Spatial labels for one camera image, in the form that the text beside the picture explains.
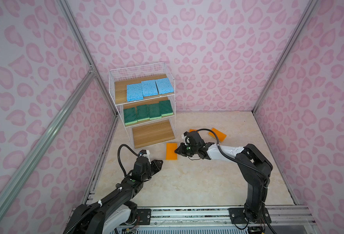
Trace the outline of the green scouring pad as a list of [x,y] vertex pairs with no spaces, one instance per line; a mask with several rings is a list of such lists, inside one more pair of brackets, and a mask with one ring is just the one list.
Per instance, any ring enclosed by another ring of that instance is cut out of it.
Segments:
[[142,121],[148,121],[150,119],[149,117],[149,109],[148,105],[139,105],[136,107],[137,109],[137,121],[142,122]]
[[162,118],[159,103],[149,104],[148,110],[150,120],[158,120]]
[[124,124],[126,126],[135,124],[138,122],[137,120],[137,111],[135,107],[124,109]]
[[174,114],[170,100],[162,100],[159,102],[160,114],[162,117],[172,116]]

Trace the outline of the blue sponge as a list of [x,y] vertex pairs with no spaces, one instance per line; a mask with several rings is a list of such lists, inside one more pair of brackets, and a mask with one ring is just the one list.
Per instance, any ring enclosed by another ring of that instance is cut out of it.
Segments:
[[141,83],[127,85],[127,101],[128,102],[139,101],[143,99],[144,97],[143,97]]
[[142,81],[143,97],[157,96],[159,94],[155,80]]
[[175,91],[173,85],[171,84],[168,78],[155,80],[155,83],[157,86],[158,93],[160,95],[173,93]]

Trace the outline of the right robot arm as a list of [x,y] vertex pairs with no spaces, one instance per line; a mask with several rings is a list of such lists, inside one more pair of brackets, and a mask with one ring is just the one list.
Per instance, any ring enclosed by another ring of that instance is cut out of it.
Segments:
[[234,162],[248,184],[247,198],[242,214],[234,216],[247,223],[265,220],[270,175],[273,165],[253,144],[244,147],[229,147],[220,145],[220,139],[211,129],[198,129],[185,132],[183,142],[175,149],[175,153],[192,159],[197,155],[202,160],[222,160]]

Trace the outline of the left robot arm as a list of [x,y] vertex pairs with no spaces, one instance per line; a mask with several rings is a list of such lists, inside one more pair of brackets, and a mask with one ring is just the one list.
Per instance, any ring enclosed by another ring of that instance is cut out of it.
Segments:
[[136,227],[140,218],[137,204],[131,200],[141,191],[144,182],[161,171],[162,160],[138,157],[134,169],[107,196],[91,205],[81,204],[73,212],[65,234],[107,234],[121,224]]

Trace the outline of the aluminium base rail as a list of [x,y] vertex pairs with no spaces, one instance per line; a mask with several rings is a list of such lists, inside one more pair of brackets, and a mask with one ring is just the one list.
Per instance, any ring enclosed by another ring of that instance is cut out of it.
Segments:
[[319,234],[307,206],[271,205],[248,222],[239,206],[138,207],[122,205],[105,221],[85,218],[74,234]]

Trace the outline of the aluminium diagonal frame bar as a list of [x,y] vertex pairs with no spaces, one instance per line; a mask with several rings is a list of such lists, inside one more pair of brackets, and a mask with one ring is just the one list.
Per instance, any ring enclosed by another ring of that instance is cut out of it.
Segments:
[[0,193],[0,222],[8,212],[9,208],[17,198],[23,186],[41,161],[41,158],[47,152],[48,148],[62,129],[66,120],[82,98],[86,89],[95,78],[95,72],[88,72],[83,81],[68,98],[56,117],[53,119],[42,137],[34,145],[33,149],[27,155],[24,162],[10,178],[4,189]]

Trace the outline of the aluminium frame left corner post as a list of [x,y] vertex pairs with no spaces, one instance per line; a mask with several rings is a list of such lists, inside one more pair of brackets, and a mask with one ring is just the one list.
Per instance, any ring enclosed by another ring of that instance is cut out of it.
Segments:
[[88,66],[90,67],[90,71],[93,73],[94,78],[96,79],[100,91],[102,92],[102,94],[104,95],[104,99],[107,102],[112,114],[117,117],[117,109],[112,101],[112,98],[110,97],[109,92],[106,89],[105,83],[102,80],[102,77],[97,69],[97,66],[93,60],[93,57],[89,51],[88,45],[86,44],[84,37],[78,27],[78,23],[75,20],[74,14],[69,6],[68,1],[63,1],[63,0],[57,0],[57,3],[67,21],[68,26],[70,27],[70,30],[75,38],[75,40],[77,41],[77,44],[88,64]]

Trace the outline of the aluminium frame corner post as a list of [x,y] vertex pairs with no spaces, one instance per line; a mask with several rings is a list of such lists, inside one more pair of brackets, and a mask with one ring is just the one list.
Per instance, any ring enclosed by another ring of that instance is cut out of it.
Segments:
[[272,70],[272,72],[271,72],[271,74],[270,74],[270,76],[269,76],[260,96],[259,96],[259,99],[257,100],[257,102],[256,102],[256,104],[252,110],[252,114],[254,116],[257,113],[257,111],[260,109],[260,106],[263,103],[264,99],[266,98],[267,93],[271,89],[273,82],[276,80],[278,74],[280,73],[282,66],[285,64],[288,56],[290,55],[293,48],[295,47],[295,45],[296,45],[299,37],[303,33],[304,29],[307,27],[310,19],[314,15],[314,12],[318,8],[319,4],[320,4],[320,1],[318,1],[318,0],[308,1],[307,6],[306,6],[303,14],[301,15],[301,18],[299,19],[296,27],[294,28],[293,32],[291,33],[290,38],[287,40],[286,46],[285,46],[284,50],[282,51],[280,58],[277,60],[277,63],[275,65],[274,69]]
[[77,44],[88,64],[88,66],[90,67],[90,71],[93,73],[94,78],[96,79],[100,91],[102,92],[102,94],[104,95],[104,99],[107,102],[112,114],[117,117],[117,109],[112,101],[112,98],[110,97],[109,92],[106,89],[105,83],[102,80],[102,77],[97,69],[97,66],[93,60],[93,57],[89,51],[88,45],[86,44],[84,37],[78,27],[78,23],[75,20],[74,14],[69,6],[68,1],[63,1],[63,0],[57,0],[57,3],[67,21],[68,26],[70,27],[70,30],[75,38],[75,40],[77,41]]

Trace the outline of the aluminium frame right corner post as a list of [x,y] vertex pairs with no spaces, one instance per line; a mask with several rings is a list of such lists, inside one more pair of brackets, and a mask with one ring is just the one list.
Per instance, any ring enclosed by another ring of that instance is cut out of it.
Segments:
[[319,4],[320,4],[320,1],[318,1],[318,0],[308,1],[307,6],[306,6],[303,14],[301,15],[301,18],[299,19],[296,27],[294,28],[293,32],[291,33],[290,38],[287,40],[286,46],[285,46],[284,50],[282,51],[280,58],[277,60],[277,63],[275,65],[274,69],[272,70],[272,72],[271,72],[271,74],[270,74],[270,76],[269,76],[260,96],[259,96],[259,99],[257,100],[257,102],[256,102],[256,104],[252,110],[252,114],[254,116],[257,113],[257,111],[260,109],[260,106],[263,103],[264,99],[266,98],[267,93],[271,89],[273,82],[276,80],[278,74],[280,73],[282,66],[285,64],[288,56],[290,55],[293,48],[295,47],[295,45],[296,45],[299,37],[303,33],[304,29],[307,27],[310,19],[314,15],[314,12],[318,8]]

